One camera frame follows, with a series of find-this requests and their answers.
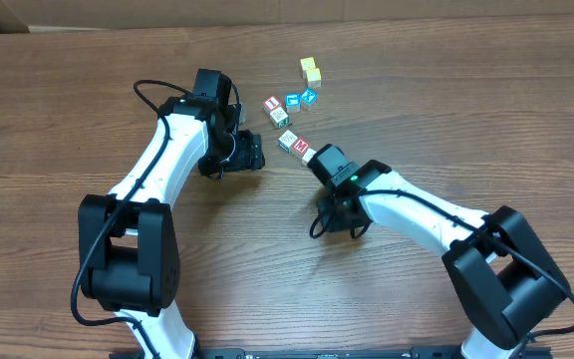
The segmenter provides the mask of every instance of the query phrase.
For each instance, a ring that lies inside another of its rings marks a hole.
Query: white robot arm
[[[185,95],[157,108],[138,90],[140,83],[173,87]],[[228,105],[230,88],[236,93],[235,105]],[[261,139],[238,130],[244,115],[237,90],[218,71],[199,70],[192,93],[158,81],[137,82],[135,90],[158,114],[156,132],[134,168],[108,195],[89,194],[79,207],[81,268],[72,311],[84,325],[128,324],[144,350],[111,358],[190,359],[198,345],[174,300],[180,259],[171,209],[196,164],[209,178],[260,170]],[[123,235],[136,236],[138,248],[110,240]],[[116,317],[83,318],[77,309],[79,286]]]
[[[450,203],[377,161],[359,167],[333,145],[319,151],[308,168],[328,192],[318,204],[312,237],[345,229],[357,237],[376,223],[441,257],[474,325],[461,357],[512,358],[566,297],[574,303],[568,281],[519,212],[504,206],[489,214]],[[314,234],[319,222],[323,229]],[[496,275],[488,263],[497,254],[519,260]]]

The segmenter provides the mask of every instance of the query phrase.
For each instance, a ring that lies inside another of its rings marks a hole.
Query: toy block
[[[314,61],[314,58],[300,59],[300,67],[302,67],[302,69],[303,69],[303,79],[306,79],[307,78],[307,70],[315,69],[316,68],[316,62]]]
[[[314,108],[314,104],[318,100],[318,94],[312,89],[307,89],[300,97],[302,100],[302,107],[304,107],[307,111],[312,111]]]
[[[247,118],[247,109],[245,108],[245,105],[240,104],[240,116],[238,117],[238,125],[244,124],[246,118]]]
[[[285,108],[288,113],[300,112],[300,95],[285,95]]]
[[[269,117],[271,118],[271,122],[274,123],[274,126],[276,126],[276,129],[282,129],[289,125],[289,115],[287,115],[281,107],[272,111]]]
[[[263,103],[263,108],[265,109],[265,113],[267,113],[267,115],[271,114],[272,111],[278,109],[279,107],[280,101],[278,101],[278,99],[273,96],[265,100]]]
[[[311,89],[319,88],[322,85],[322,77],[320,76],[320,69],[307,70],[307,87]]]
[[[291,146],[298,140],[298,136],[294,135],[291,131],[287,130],[278,139],[278,145],[285,150],[287,153],[291,154]]]
[[[314,155],[316,155],[316,151],[308,149],[302,159],[303,166],[306,167],[307,164],[309,164],[309,161],[311,161],[311,159],[314,157]]]
[[[303,138],[298,138],[294,145],[291,146],[291,154],[302,160],[309,149],[311,149],[311,144]]]

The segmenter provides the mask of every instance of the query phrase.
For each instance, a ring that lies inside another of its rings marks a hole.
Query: wood grain
[[[260,106],[304,89],[306,56],[322,70],[321,100],[293,116],[293,132],[359,163],[385,162],[462,205],[514,206],[574,288],[574,16],[2,35],[0,358],[136,348],[125,326],[86,328],[70,316],[76,213],[151,138],[152,113],[132,83],[190,87],[197,68],[235,81],[267,158],[261,172],[220,182],[193,173],[175,205],[176,300],[203,345],[461,342],[470,324],[438,258],[378,227],[360,241],[308,237],[320,186],[278,148],[281,132]],[[146,94],[160,103],[171,92]],[[108,315],[89,300],[81,307]],[[565,303],[542,327],[573,321]],[[574,335],[539,345],[574,358]]]

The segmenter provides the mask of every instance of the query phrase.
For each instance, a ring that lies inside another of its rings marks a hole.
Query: black cable
[[[79,294],[79,288],[81,287],[81,279],[83,276],[84,269],[86,269],[88,267],[88,263],[90,262],[90,258],[92,257],[93,253],[95,252],[95,250],[99,246],[99,243],[101,243],[101,240],[104,239],[108,235],[108,233],[110,233],[110,230],[112,229],[112,226],[117,221],[117,218],[121,214],[121,211],[128,204],[128,202],[130,202],[130,199],[135,195],[135,193],[142,187],[143,183],[145,182],[145,179],[147,178],[147,175],[149,175],[149,173],[153,170],[154,166],[156,166],[156,163],[158,162],[158,160],[163,155],[163,152],[165,151],[165,148],[167,147],[167,143],[169,142],[169,139],[170,139],[170,137],[169,137],[169,123],[167,122],[167,119],[165,118],[165,116],[162,116],[158,112],[158,108],[146,96],[144,96],[144,94],[141,93],[141,91],[139,90],[139,85],[141,85],[141,84],[153,84],[153,85],[165,86],[165,87],[169,87],[169,88],[181,91],[185,94],[190,94],[190,91],[188,91],[184,88],[181,88],[177,85],[173,85],[173,84],[163,82],[163,81],[139,80],[139,81],[135,82],[135,84],[134,84],[135,93],[137,93],[137,96],[139,96],[150,108],[152,108],[156,112],[157,117],[161,119],[161,121],[165,127],[165,136],[163,137],[163,142],[160,145],[158,152],[156,152],[156,155],[154,155],[154,158],[151,160],[149,165],[147,165],[147,168],[145,168],[142,175],[135,181],[135,185],[132,187],[132,189],[130,189],[128,194],[126,194],[126,196],[119,202],[119,204],[112,211],[112,213],[110,214],[108,219],[106,219],[106,221],[104,222],[104,226],[102,227],[101,231],[99,232],[99,235],[97,236],[97,239],[95,239],[94,243],[90,247],[90,250],[88,251],[86,258],[82,262],[81,267],[79,268],[79,272],[77,273],[77,277],[75,278],[75,282],[72,286],[72,293],[70,296],[70,310],[72,311],[73,317],[75,317],[75,319],[80,324],[85,325],[85,326],[100,326],[100,325],[107,325],[107,324],[121,323],[121,322],[132,324],[134,326],[134,328],[139,332],[141,337],[143,338],[143,341],[145,342],[145,346],[147,347],[149,352],[152,354],[153,359],[159,359],[160,357],[159,357],[158,353],[154,350],[154,347],[151,343],[151,340],[149,339],[149,336],[145,332],[145,330],[144,330],[144,328],[141,325],[141,322],[139,320],[132,318],[132,317],[126,317],[126,316],[125,317],[101,319],[101,320],[88,320],[88,319],[84,318],[83,316],[81,316],[81,314],[79,313],[78,306],[77,306],[77,296]]]
[[[540,268],[537,264],[533,263],[532,261],[530,261],[529,259],[527,259],[526,257],[524,257],[523,255],[521,255],[520,253],[518,253],[516,250],[514,250],[513,248],[507,246],[506,244],[500,242],[499,240],[496,240],[492,237],[490,237],[489,235],[487,235],[486,233],[484,233],[483,231],[481,231],[478,227],[469,224],[467,222],[465,222],[464,220],[460,219],[458,216],[456,215],[452,215],[450,213],[448,213],[446,210],[440,208],[439,206],[431,203],[430,201],[420,197],[419,195],[413,194],[413,193],[409,193],[406,191],[403,191],[401,189],[376,189],[376,190],[367,190],[361,193],[358,193],[350,198],[340,198],[338,199],[339,202],[343,202],[347,199],[351,199],[351,200],[356,200],[359,199],[361,196],[363,195],[373,195],[373,194],[390,194],[390,195],[396,195],[396,196],[404,196],[407,198],[411,198],[413,200],[415,200],[416,202],[426,206],[427,208],[433,210],[434,212],[443,215],[446,219],[452,221],[455,224],[461,225],[462,227],[472,231],[473,233],[475,233],[477,236],[479,236],[482,239],[485,239],[487,241],[489,241],[491,244],[495,245],[498,249],[504,251],[505,253],[508,253],[510,255],[513,256],[513,258],[517,259],[519,262],[521,262],[522,264],[528,266],[529,268],[531,268],[533,271],[539,273],[541,276],[543,276],[544,278],[546,278],[547,280],[549,280],[551,283],[553,283],[566,297],[568,297],[570,299],[570,301],[573,303],[574,305],[574,294],[573,292],[566,288],[564,285],[562,285],[557,279],[555,279],[552,275],[550,275],[548,272],[546,272],[545,270],[543,270],[542,268]],[[329,228],[329,225],[331,223],[331,219],[332,217],[330,217],[329,221],[327,222],[327,225],[323,226],[323,229],[318,232],[316,234],[316,236],[312,235],[313,234],[313,230],[314,227],[316,226],[316,224],[318,224],[318,222],[320,222],[322,220],[322,217],[324,215],[327,215],[327,212],[325,213],[319,213],[318,216],[316,217],[316,219],[314,219],[314,222],[312,223],[312,226],[309,230],[309,235],[312,238],[318,238],[321,235],[323,235],[323,233],[325,233],[327,231],[327,229]],[[360,237],[361,235],[363,235],[367,230],[366,228],[369,228],[368,225],[366,225],[358,235],[354,235],[355,233],[355,228],[352,228],[352,237]],[[557,329],[546,329],[546,330],[540,330],[540,331],[536,331],[533,333],[530,333],[527,338],[530,340],[535,340],[536,337],[540,337],[540,336],[544,336],[544,335],[561,335],[561,334],[570,334],[570,333],[574,333],[574,324],[565,328],[557,328]]]

